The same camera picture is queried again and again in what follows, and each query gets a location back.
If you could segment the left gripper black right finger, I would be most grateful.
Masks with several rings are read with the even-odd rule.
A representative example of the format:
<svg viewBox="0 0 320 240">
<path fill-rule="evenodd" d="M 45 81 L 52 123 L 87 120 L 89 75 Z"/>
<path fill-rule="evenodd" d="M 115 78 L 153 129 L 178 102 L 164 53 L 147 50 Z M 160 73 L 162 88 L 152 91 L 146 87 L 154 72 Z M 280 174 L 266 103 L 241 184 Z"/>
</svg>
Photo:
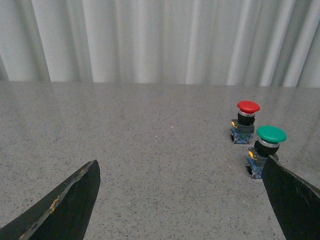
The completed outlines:
<svg viewBox="0 0 320 240">
<path fill-rule="evenodd" d="M 320 190 L 283 167 L 271 155 L 261 177 L 268 199 L 287 240 L 320 238 Z"/>
</svg>

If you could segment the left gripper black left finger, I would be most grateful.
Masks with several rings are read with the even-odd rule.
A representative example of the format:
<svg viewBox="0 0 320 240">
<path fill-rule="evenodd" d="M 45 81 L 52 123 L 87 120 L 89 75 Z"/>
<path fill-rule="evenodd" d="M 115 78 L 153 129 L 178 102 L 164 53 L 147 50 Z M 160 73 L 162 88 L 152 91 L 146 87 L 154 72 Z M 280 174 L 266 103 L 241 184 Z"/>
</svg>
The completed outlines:
<svg viewBox="0 0 320 240">
<path fill-rule="evenodd" d="M 89 161 L 26 212 L 0 229 L 2 240 L 82 240 L 101 183 Z"/>
</svg>

